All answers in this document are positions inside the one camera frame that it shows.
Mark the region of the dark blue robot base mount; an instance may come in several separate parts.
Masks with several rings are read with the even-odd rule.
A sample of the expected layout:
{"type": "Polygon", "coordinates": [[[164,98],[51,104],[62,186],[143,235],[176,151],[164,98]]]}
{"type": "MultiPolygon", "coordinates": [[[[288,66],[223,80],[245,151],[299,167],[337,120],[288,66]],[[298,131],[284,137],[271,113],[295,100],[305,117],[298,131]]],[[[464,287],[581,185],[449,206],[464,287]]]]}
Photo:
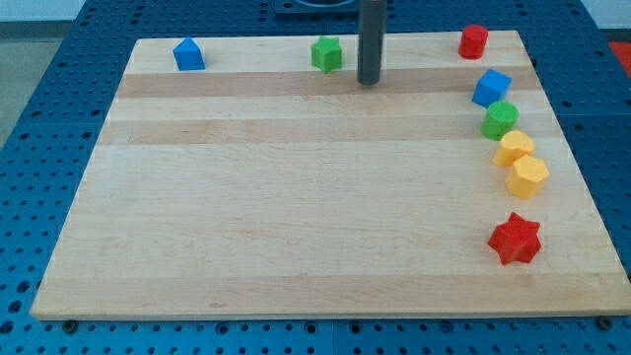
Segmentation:
{"type": "Polygon", "coordinates": [[[273,0],[270,10],[278,19],[357,19],[368,17],[373,22],[394,19],[392,1],[382,1],[378,10],[368,10],[362,0],[273,0]]]}

